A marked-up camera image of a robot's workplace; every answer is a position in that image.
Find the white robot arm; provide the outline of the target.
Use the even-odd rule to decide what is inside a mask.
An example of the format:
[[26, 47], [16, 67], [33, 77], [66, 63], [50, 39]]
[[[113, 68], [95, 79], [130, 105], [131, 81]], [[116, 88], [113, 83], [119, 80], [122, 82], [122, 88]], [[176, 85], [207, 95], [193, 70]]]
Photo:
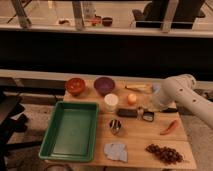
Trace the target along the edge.
[[190, 74], [168, 77], [152, 95], [152, 104], [156, 109], [164, 110], [176, 101], [213, 129], [213, 103], [198, 95], [195, 86], [196, 79]]

